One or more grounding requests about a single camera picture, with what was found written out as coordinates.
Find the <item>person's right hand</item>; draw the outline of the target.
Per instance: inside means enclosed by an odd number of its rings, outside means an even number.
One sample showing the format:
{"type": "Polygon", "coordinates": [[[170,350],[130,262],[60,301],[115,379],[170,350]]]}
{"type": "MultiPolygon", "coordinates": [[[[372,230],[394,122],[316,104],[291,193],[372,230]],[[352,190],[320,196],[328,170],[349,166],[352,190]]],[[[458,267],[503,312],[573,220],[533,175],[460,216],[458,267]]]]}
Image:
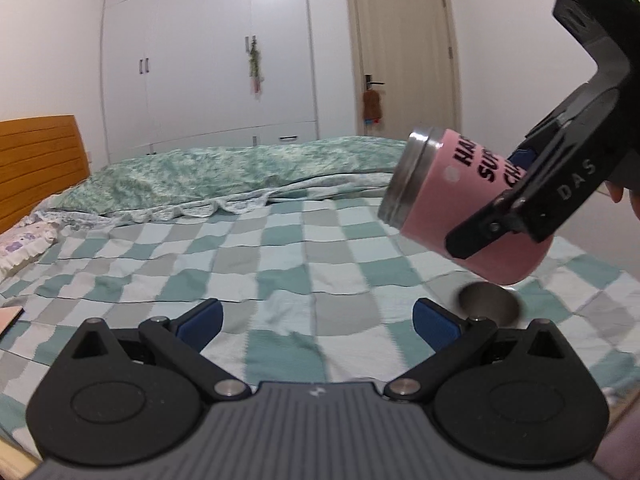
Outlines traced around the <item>person's right hand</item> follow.
{"type": "Polygon", "coordinates": [[[605,187],[608,190],[608,196],[610,196],[611,200],[616,204],[619,204],[624,196],[628,195],[631,209],[636,218],[640,219],[640,194],[638,192],[626,190],[626,188],[618,186],[613,182],[606,182],[605,187]]]}

